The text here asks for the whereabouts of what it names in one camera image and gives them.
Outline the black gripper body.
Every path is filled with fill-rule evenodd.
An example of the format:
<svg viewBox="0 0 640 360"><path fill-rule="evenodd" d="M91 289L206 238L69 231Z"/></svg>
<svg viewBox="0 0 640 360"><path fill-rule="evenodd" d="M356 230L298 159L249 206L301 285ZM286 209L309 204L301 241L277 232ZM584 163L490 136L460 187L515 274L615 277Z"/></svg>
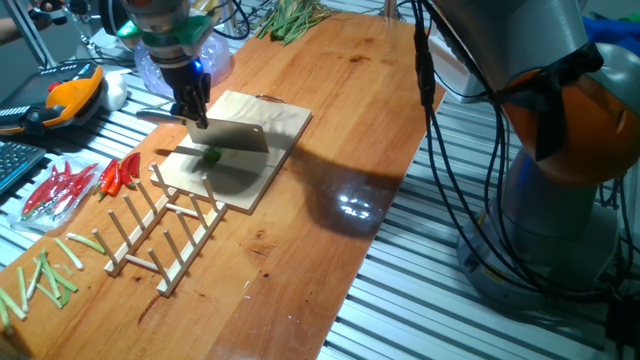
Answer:
<svg viewBox="0 0 640 360"><path fill-rule="evenodd" d="M174 95L181 94L187 89L202 91L210 89L211 76L205 71L199 58L178 67L161 68L161 74Z"/></svg>

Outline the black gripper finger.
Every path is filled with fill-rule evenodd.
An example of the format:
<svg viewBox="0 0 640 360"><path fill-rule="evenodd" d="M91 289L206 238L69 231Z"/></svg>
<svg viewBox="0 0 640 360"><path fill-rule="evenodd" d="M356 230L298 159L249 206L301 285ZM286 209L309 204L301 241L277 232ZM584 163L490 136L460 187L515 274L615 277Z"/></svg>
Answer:
<svg viewBox="0 0 640 360"><path fill-rule="evenodd" d="M192 120L197 128L206 129L208 127L206 112L210 96L209 85L207 83L193 84L189 91L189 96L191 98L190 111Z"/></svg>
<svg viewBox="0 0 640 360"><path fill-rule="evenodd" d="M170 110L171 114L176 117L190 116L190 93L191 87L179 86L173 89L175 103Z"/></svg>

